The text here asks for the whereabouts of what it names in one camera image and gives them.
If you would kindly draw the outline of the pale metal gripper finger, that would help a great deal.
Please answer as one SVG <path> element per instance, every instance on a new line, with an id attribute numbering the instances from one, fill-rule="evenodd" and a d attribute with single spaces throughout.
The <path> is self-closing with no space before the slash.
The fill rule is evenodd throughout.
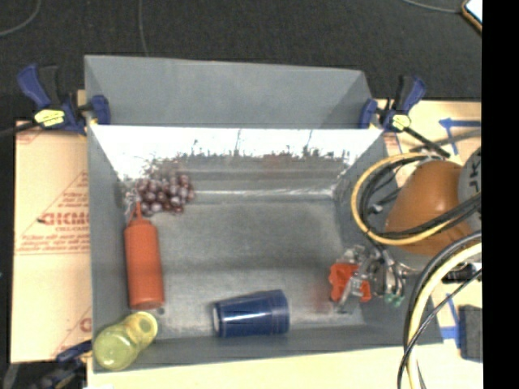
<path id="1" fill-rule="evenodd" d="M 352 314 L 360 304 L 360 300 L 363 297 L 362 278 L 359 276 L 352 276 L 345 289 L 339 298 L 336 305 L 336 312 L 340 314 Z"/>
<path id="2" fill-rule="evenodd" d="M 346 248 L 342 255 L 342 262 L 351 265 L 360 265 L 367 259 L 365 246 L 352 246 Z"/>

